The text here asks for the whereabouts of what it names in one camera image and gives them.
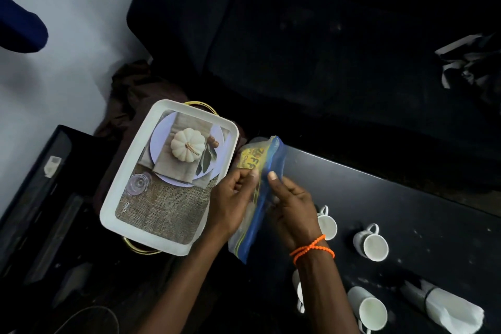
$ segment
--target sofa armrest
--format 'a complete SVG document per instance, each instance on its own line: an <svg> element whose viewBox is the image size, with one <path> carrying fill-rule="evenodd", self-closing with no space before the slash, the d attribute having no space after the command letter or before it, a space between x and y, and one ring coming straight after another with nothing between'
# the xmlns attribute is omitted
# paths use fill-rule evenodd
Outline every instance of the sofa armrest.
<svg viewBox="0 0 501 334"><path fill-rule="evenodd" d="M132 0L127 24L154 59L201 74L230 1Z"/></svg>

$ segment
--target wall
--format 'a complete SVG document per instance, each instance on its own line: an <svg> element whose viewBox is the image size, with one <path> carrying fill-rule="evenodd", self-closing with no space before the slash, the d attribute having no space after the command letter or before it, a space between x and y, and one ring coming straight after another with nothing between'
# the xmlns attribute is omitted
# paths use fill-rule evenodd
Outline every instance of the wall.
<svg viewBox="0 0 501 334"><path fill-rule="evenodd" d="M14 0L37 14L49 41L39 53L0 48L0 215L58 124L91 134L111 74L147 58L125 17L131 0Z"/></svg>

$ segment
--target white mug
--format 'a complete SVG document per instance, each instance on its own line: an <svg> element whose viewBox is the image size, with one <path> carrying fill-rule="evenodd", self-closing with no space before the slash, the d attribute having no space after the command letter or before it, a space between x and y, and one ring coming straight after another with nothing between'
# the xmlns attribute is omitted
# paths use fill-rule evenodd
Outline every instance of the white mug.
<svg viewBox="0 0 501 334"><path fill-rule="evenodd" d="M383 261L388 256L388 243L379 235L379 226L375 223L357 233L353 237L353 245L360 255L372 261Z"/></svg>
<svg viewBox="0 0 501 334"><path fill-rule="evenodd" d="M334 239L338 233L338 225L336 224L336 221L332 217L329 217L328 214L328 206L323 206L317 214L318 225L320 226L322 234L325 235L325 240Z"/></svg>
<svg viewBox="0 0 501 334"><path fill-rule="evenodd" d="M301 281L299 280L299 271L296 269L292 274L292 285L297 293L297 311L299 313L305 312L305 306L303 301L303 290L301 288Z"/></svg>
<svg viewBox="0 0 501 334"><path fill-rule="evenodd" d="M358 328L364 334L381 330L388 321L388 312L384 304L362 287L353 287L348 291L348 301L358 318Z"/></svg>

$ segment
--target person's right hand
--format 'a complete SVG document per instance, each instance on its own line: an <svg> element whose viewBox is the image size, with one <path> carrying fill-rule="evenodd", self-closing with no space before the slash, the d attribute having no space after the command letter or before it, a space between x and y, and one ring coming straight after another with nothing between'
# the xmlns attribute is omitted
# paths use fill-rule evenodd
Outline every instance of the person's right hand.
<svg viewBox="0 0 501 334"><path fill-rule="evenodd" d="M268 173L268 182L279 203L271 211L279 236L290 251L307 246L322 235L311 195L287 177Z"/></svg>

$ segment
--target pumpkin stem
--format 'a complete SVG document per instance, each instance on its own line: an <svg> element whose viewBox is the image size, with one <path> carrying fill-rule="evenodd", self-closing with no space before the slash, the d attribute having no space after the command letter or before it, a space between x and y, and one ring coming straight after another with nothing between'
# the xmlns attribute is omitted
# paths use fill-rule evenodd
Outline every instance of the pumpkin stem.
<svg viewBox="0 0 501 334"><path fill-rule="evenodd" d="M191 145L187 142L185 145L184 145L186 148L188 148L191 152L193 152L194 154L196 154L197 156L200 156L199 153L197 153L192 147Z"/></svg>

